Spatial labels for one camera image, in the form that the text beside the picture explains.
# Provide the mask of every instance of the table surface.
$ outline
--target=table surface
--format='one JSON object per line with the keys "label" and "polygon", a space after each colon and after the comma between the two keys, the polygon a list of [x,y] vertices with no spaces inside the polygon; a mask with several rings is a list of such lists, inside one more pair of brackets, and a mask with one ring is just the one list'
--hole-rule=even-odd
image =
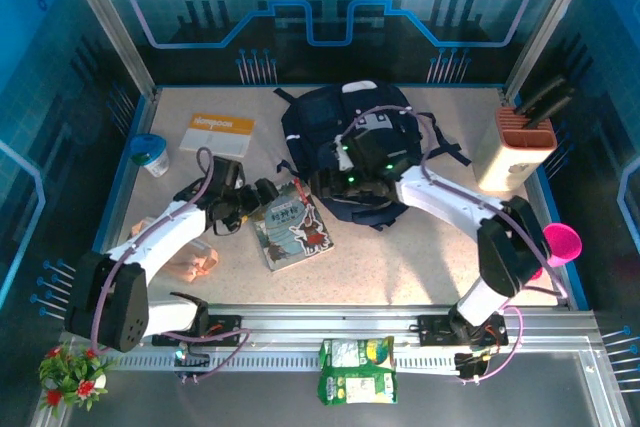
{"label": "table surface", "polygon": [[[288,87],[294,96],[313,87]],[[416,111],[433,112],[442,131],[462,152],[472,154],[491,121],[500,99],[496,89],[402,89]],[[275,183],[288,180],[276,174],[282,159],[290,160],[280,118],[287,103],[268,87],[165,88],[161,92],[151,132],[167,140],[170,168],[161,178],[138,172],[122,225],[124,241],[132,225],[158,216],[173,195],[201,176],[194,152],[179,149],[196,112],[246,117],[256,120],[249,150],[242,159],[248,182],[267,177]],[[451,156],[429,161],[436,173],[477,190],[471,166]],[[524,188],[508,194],[525,196]],[[316,202],[335,243],[333,250],[279,272],[271,272],[262,256],[253,228],[245,224],[235,235],[216,237],[211,230],[201,239],[218,251],[213,271],[187,284],[162,271],[150,284],[150,297],[164,298],[179,290],[211,303],[225,304],[452,304],[478,277],[474,241],[437,218],[409,209],[391,228],[370,227],[335,219]],[[547,275],[534,285],[550,287]],[[555,299],[522,292],[518,305],[554,305]]]}

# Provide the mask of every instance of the blue lid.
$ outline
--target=blue lid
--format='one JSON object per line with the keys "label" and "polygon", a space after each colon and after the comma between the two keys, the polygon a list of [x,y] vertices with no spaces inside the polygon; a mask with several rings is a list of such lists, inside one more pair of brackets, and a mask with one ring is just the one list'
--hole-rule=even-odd
{"label": "blue lid", "polygon": [[167,147],[167,141],[159,135],[138,134],[129,143],[129,155],[137,165],[147,165],[156,160]]}

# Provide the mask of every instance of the book cover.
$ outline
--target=book cover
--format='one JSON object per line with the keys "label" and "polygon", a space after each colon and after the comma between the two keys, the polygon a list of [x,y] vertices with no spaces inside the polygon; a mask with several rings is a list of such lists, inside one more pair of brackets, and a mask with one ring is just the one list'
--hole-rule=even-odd
{"label": "book cover", "polygon": [[298,179],[251,218],[269,269],[278,271],[333,248],[308,188]]}
{"label": "book cover", "polygon": [[193,114],[180,148],[198,150],[209,147],[219,155],[244,157],[249,148],[254,120],[216,114]]}

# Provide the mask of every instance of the pink cup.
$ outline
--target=pink cup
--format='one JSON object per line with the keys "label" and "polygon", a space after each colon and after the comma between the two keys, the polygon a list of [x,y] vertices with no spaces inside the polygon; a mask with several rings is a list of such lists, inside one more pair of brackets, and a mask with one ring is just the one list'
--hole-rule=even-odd
{"label": "pink cup", "polygon": [[[542,231],[551,248],[551,257],[547,260],[551,267],[561,265],[576,259],[582,252],[582,240],[571,227],[561,223],[547,225]],[[531,280],[540,278],[544,269],[538,270]]]}

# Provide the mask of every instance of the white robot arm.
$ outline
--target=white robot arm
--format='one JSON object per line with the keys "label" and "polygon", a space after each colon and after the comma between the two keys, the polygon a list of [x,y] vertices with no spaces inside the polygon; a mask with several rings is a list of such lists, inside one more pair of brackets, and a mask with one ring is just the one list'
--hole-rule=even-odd
{"label": "white robot arm", "polygon": [[365,129],[336,137],[337,165],[314,174],[311,191],[320,198],[348,202],[371,194],[387,197],[428,212],[476,241],[478,280],[451,308],[447,319],[429,324],[431,333],[447,334],[432,336],[434,345],[472,345],[478,332],[503,322],[495,313],[540,268],[539,256],[513,224],[535,244],[538,254],[548,258],[542,229],[526,200],[516,196],[502,201],[470,191],[420,165],[420,159],[409,157],[406,151],[386,152],[378,145],[379,138]]}
{"label": "white robot arm", "polygon": [[[65,314],[65,329],[91,337],[93,321],[99,316],[97,341],[127,352],[142,337],[163,332],[184,332],[201,336],[208,328],[207,302],[184,293],[165,301],[149,301],[147,287],[160,268],[184,245],[209,228],[217,234],[222,222],[235,232],[242,218],[274,200],[278,192],[270,181],[260,179],[245,185],[239,162],[213,158],[211,181],[202,187],[199,179],[176,194],[169,207],[135,237],[106,253],[88,252],[76,266]],[[203,195],[197,191],[206,189]],[[109,274],[121,262],[102,309],[100,291]]]}

